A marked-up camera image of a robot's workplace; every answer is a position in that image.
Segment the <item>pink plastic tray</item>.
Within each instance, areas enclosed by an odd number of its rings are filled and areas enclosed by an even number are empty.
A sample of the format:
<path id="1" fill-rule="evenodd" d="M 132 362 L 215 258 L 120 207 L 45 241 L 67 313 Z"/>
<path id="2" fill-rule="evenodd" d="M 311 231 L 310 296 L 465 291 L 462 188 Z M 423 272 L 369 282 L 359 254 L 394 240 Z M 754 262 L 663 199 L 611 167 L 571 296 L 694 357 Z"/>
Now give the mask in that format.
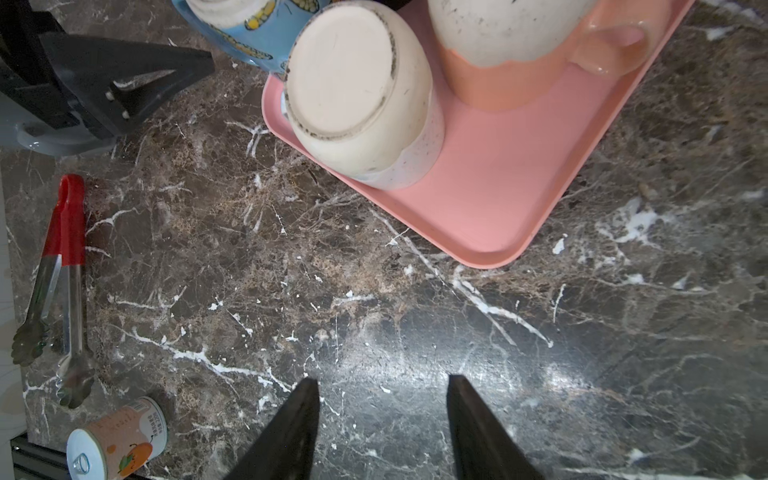
<path id="1" fill-rule="evenodd" d="M 569 66 L 531 104 L 483 112 L 448 87 L 426 2 L 399 13 L 431 64 L 446 122 L 443 148 L 426 176 L 404 189 L 341 180 L 462 264 L 504 266 L 528 247 L 651 63 L 617 80 Z"/>

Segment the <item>grey mug white interior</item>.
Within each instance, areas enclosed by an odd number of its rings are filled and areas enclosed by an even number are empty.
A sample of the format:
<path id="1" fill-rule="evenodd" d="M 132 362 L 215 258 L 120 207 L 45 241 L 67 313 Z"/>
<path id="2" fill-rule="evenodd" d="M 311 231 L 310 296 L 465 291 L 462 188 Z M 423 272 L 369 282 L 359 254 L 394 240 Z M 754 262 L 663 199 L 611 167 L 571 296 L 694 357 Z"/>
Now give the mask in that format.
<path id="1" fill-rule="evenodd" d="M 115 143 L 115 137 L 98 139 L 82 123 L 56 130 L 4 93 L 1 94 L 2 147 L 62 157 L 103 152 Z"/>

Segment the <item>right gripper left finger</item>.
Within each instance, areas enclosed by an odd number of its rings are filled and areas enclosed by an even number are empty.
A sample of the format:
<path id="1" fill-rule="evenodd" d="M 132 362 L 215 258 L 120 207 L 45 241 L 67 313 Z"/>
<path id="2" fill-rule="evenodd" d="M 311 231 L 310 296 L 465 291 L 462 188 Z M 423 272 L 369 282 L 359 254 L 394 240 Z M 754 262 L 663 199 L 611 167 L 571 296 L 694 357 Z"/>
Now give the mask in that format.
<path id="1" fill-rule="evenodd" d="M 309 479 L 319 413 L 318 382 L 304 378 L 225 479 Z"/>

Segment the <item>blue butterfly mug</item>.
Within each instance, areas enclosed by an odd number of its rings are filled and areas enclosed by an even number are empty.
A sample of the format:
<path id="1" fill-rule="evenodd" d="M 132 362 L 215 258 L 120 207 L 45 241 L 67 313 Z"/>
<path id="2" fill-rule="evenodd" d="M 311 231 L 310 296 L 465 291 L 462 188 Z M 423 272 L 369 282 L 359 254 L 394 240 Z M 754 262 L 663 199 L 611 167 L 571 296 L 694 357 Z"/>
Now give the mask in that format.
<path id="1" fill-rule="evenodd" d="M 235 59 L 283 78 L 292 46 L 329 0 L 173 0 L 195 30 Z"/>

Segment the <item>cream and pink mug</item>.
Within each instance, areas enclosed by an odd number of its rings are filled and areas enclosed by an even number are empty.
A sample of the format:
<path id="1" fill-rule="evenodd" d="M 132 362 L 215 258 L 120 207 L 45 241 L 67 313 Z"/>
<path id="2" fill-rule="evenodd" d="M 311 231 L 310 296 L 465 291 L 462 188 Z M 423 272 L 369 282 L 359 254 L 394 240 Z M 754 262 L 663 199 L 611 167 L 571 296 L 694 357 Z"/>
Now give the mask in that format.
<path id="1" fill-rule="evenodd" d="M 658 46 L 668 1 L 431 1 L 442 70 L 465 104 L 523 106 L 573 63 L 600 76 L 637 69 Z"/>

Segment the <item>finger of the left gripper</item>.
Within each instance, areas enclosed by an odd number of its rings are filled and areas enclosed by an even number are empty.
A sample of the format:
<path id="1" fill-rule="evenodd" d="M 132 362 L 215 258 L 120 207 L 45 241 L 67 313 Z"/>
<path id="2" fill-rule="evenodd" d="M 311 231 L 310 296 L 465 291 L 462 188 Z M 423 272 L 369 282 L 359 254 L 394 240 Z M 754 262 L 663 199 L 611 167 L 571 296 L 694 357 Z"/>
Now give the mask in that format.
<path id="1" fill-rule="evenodd" d="M 65 33 L 40 40 L 68 103 L 94 136 L 132 132 L 215 71 L 203 50 Z"/>

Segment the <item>cream speckled mug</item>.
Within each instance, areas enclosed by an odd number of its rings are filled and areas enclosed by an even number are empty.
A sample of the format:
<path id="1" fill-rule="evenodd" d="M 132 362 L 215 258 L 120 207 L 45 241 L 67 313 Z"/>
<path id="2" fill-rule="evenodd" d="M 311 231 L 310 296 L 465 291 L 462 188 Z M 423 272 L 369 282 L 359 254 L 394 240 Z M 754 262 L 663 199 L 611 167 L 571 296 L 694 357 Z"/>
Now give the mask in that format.
<path id="1" fill-rule="evenodd" d="M 380 190 L 419 182 L 445 124 L 425 51 L 406 21 L 373 1 L 325 7 L 288 63 L 287 117 L 319 163 Z"/>

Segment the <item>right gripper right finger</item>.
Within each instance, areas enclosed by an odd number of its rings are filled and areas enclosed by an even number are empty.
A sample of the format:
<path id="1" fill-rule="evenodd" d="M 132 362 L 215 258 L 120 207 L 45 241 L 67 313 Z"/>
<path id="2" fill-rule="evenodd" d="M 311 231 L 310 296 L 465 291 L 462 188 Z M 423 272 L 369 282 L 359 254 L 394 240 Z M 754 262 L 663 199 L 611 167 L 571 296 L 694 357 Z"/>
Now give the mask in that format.
<path id="1" fill-rule="evenodd" d="M 449 376 L 446 402 L 458 479 L 545 479 L 465 376 Z"/>

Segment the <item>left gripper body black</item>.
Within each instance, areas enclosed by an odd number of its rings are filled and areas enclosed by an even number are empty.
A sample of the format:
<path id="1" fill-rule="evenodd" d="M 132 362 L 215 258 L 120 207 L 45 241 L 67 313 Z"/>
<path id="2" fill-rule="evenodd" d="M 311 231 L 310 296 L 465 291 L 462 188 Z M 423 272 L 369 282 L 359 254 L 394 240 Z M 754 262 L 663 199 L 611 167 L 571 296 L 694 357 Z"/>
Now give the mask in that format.
<path id="1" fill-rule="evenodd" d="M 66 96 L 45 53 L 41 36 L 63 28 L 27 1 L 1 3 L 1 94 L 50 127 L 66 127 Z"/>

